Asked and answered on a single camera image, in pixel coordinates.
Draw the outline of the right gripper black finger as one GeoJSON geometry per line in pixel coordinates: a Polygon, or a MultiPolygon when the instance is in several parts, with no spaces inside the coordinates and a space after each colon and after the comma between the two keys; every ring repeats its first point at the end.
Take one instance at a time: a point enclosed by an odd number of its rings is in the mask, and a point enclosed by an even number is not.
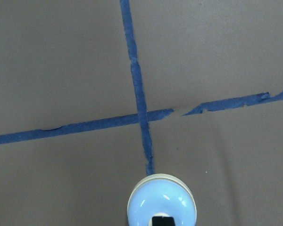
{"type": "Polygon", "coordinates": [[[152,226],[175,226],[173,217],[153,216],[151,222],[152,226]]]}

